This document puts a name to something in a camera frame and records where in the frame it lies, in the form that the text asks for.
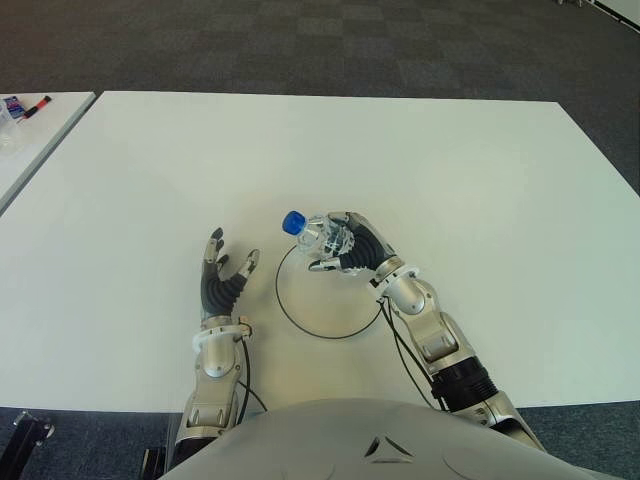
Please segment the water bottle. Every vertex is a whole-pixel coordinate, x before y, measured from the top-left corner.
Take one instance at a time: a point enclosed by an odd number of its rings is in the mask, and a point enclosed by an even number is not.
[[[354,243],[351,230],[325,215],[306,219],[293,210],[284,217],[282,229],[296,237],[301,252],[318,260],[347,253]]]

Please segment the pen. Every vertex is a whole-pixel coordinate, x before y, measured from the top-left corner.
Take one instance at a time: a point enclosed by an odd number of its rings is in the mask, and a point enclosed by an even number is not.
[[[29,110],[24,112],[22,118],[31,118],[33,117],[38,110],[42,110],[44,106],[51,101],[51,97],[46,95],[42,100],[40,100],[35,107],[31,107]]]

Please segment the humanoid robot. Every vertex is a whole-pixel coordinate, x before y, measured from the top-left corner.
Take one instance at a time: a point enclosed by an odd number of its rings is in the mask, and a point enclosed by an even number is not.
[[[251,327],[232,317],[258,265],[253,250],[222,280],[222,230],[203,260],[196,387],[176,436],[168,479],[473,479],[592,480],[614,478],[572,466],[545,452],[507,395],[498,390],[436,292],[417,278],[362,215],[329,214],[354,235],[346,254],[311,271],[361,268],[395,338],[420,364],[441,410],[377,399],[318,400],[245,420],[236,386],[248,365]],[[407,327],[418,355],[393,327]]]

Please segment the floor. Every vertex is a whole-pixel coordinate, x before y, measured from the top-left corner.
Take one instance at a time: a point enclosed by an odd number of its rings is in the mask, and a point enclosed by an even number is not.
[[[5,0],[0,91],[557,101],[640,192],[640,35],[551,0]],[[0,408],[0,450],[14,409]],[[523,409],[548,450],[640,479],[640,402]],[[25,479],[131,479],[168,415],[53,412]]]
[[[640,402],[520,412],[549,453],[574,465],[640,479]],[[0,408],[0,451],[18,413]],[[177,414],[160,413],[33,413],[49,415],[56,431],[34,450],[22,480],[135,479],[145,448],[165,445],[167,425],[177,419]]]

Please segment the black wire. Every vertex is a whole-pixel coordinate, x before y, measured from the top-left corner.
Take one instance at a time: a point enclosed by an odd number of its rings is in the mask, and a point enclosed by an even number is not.
[[[312,331],[307,330],[302,325],[297,323],[293,319],[293,317],[291,315],[289,315],[289,312],[287,312],[287,309],[284,308],[282,300],[280,299],[280,289],[278,288],[278,279],[280,278],[280,270],[282,269],[282,265],[284,264],[284,261],[287,259],[289,254],[291,252],[293,252],[293,250],[295,250],[295,248],[296,248],[296,246],[294,245],[293,247],[291,247],[289,249],[289,251],[287,253],[284,254],[284,257],[282,257],[282,260],[280,260],[280,265],[278,265],[278,270],[276,271],[276,299],[278,300],[278,305],[280,305],[280,309],[282,310],[282,313],[284,313],[285,317],[287,317],[291,323],[293,323],[296,327],[298,327],[304,333],[306,333],[307,335],[311,335],[312,337],[324,338],[325,340],[342,340],[342,339],[345,339],[345,338],[355,337],[359,333],[364,332],[367,328],[369,328],[373,324],[373,322],[375,322],[378,319],[378,317],[380,316],[380,310],[378,310],[378,313],[376,313],[376,316],[373,317],[373,319],[369,323],[367,323],[364,327],[362,327],[360,330],[357,330],[355,332],[349,333],[347,335],[340,335],[340,336],[336,336],[336,337],[333,337],[333,336],[330,336],[330,335],[320,335],[318,333],[313,333]]]
[[[413,375],[411,375],[411,372],[409,371],[409,367],[407,366],[407,362],[405,362],[404,357],[402,356],[402,351],[400,350],[400,344],[398,343],[398,337],[396,335],[394,335],[393,336],[393,340],[396,343],[396,350],[398,350],[398,355],[400,356],[400,361],[402,362],[402,366],[404,367],[405,371],[407,372],[407,375],[409,375],[409,378],[411,379],[411,382],[416,387],[416,390],[418,390],[418,393],[420,394],[422,399],[427,403],[427,405],[429,405],[431,408],[433,408],[433,405],[427,399],[427,397],[424,396],[424,393],[422,393],[422,389],[418,386],[418,383],[416,382],[416,379],[413,378]]]
[[[391,312],[391,304],[390,303],[389,303],[389,312]],[[418,366],[418,368],[420,369],[420,372],[422,372],[422,375],[424,375],[424,378],[427,379],[427,382],[429,383],[429,386],[432,387],[433,386],[433,381],[431,380],[431,377],[429,376],[427,371],[422,366],[422,363],[420,363],[420,361],[416,358],[416,356],[413,354],[413,352],[411,351],[411,349],[409,348],[407,343],[404,341],[404,339],[400,336],[400,334],[396,330],[396,327],[393,324],[393,320],[391,320],[391,314],[387,314],[387,312],[384,309],[382,310],[382,313],[384,314],[384,317],[387,320],[387,324],[389,324],[389,327],[391,327],[391,330],[393,331],[393,334],[396,337],[398,337],[398,340],[402,344],[402,346],[405,349],[405,351],[411,356],[411,359]]]
[[[416,365],[420,368],[420,371],[422,372],[422,374],[424,375],[424,377],[427,379],[427,382],[429,383],[429,386],[431,388],[433,388],[433,381],[431,380],[431,377],[429,376],[429,374],[427,374],[427,372],[424,370],[424,368],[422,367],[422,363],[420,363],[416,357],[413,355],[413,352],[409,349],[409,347],[407,346],[407,344],[405,343],[405,341],[402,339],[402,337],[400,336],[400,334],[398,334],[398,331],[395,328],[395,325],[393,324],[393,313],[391,311],[391,300],[389,299],[389,297],[387,297],[387,305],[389,307],[389,319],[391,320],[389,326],[391,327],[391,329],[394,332],[394,336],[397,336],[398,339],[400,339],[400,341],[402,342],[402,345],[404,347],[404,349],[409,353],[409,355],[411,355],[411,358],[413,358],[413,361],[416,363]],[[440,406],[440,410],[447,410],[444,402],[442,401],[441,397],[436,397],[436,400],[438,401],[438,405]]]
[[[433,387],[433,381],[431,380],[431,378],[429,377],[429,375],[427,374],[426,370],[424,369],[424,367],[422,366],[422,364],[418,361],[418,359],[416,358],[416,356],[413,354],[413,352],[411,351],[411,349],[409,348],[409,346],[406,344],[406,342],[404,341],[404,339],[400,336],[400,334],[398,333],[398,331],[396,330],[395,325],[393,324],[393,313],[391,310],[391,301],[389,300],[388,297],[385,297],[386,301],[387,301],[387,305],[389,308],[389,312],[387,313],[387,311],[384,310],[384,300],[378,301],[378,303],[380,304],[380,307],[382,308],[382,313],[384,314],[385,319],[387,320],[387,324],[389,325],[389,327],[391,328],[391,330],[393,331],[393,337],[394,340],[396,342],[396,348],[398,350],[398,354],[400,355],[400,360],[402,360],[402,364],[404,365],[405,370],[407,371],[407,374],[409,375],[409,378],[411,378],[411,381],[413,382],[413,384],[416,386],[416,388],[418,389],[418,391],[420,392],[420,395],[422,396],[422,398],[424,398],[424,400],[429,404],[429,406],[431,408],[433,408],[433,405],[431,404],[431,402],[429,402],[424,395],[422,394],[422,390],[420,389],[420,387],[418,387],[415,379],[413,378],[413,376],[411,375],[411,373],[409,372],[409,369],[407,368],[407,364],[404,361],[404,357],[402,356],[402,353],[400,352],[400,348],[398,347],[398,341],[400,341],[400,343],[402,343],[402,346],[404,347],[404,349],[406,350],[406,352],[411,356],[412,360],[414,361],[414,363],[418,366],[418,368],[420,369],[420,371],[422,372],[422,374],[424,375],[425,379],[427,380],[427,382],[429,383],[429,386]],[[436,400],[438,400],[438,405],[440,406],[441,410],[446,410],[444,403],[442,402],[442,399],[440,397],[437,397]]]
[[[247,411],[247,403],[249,402],[249,390],[251,389],[251,363],[249,362],[249,350],[247,349],[247,344],[245,343],[244,338],[241,338],[240,341],[242,342],[242,348],[244,349],[244,363],[247,366],[247,385],[244,390],[244,400],[242,400],[242,408],[240,409],[240,414],[238,415],[236,425],[240,425],[242,423],[244,414]]]
[[[249,393],[250,393],[251,395],[253,395],[253,398],[255,398],[255,399],[258,401],[258,403],[260,404],[260,406],[262,407],[262,409],[263,409],[265,412],[268,412],[268,411],[269,411],[269,409],[267,409],[267,406],[264,404],[264,402],[262,401],[262,399],[258,396],[258,394],[257,394],[257,393],[252,389],[252,388],[247,387],[244,383],[242,383],[242,382],[240,382],[240,381],[238,381],[238,383],[239,383],[240,385],[242,385],[245,389],[249,390]]]

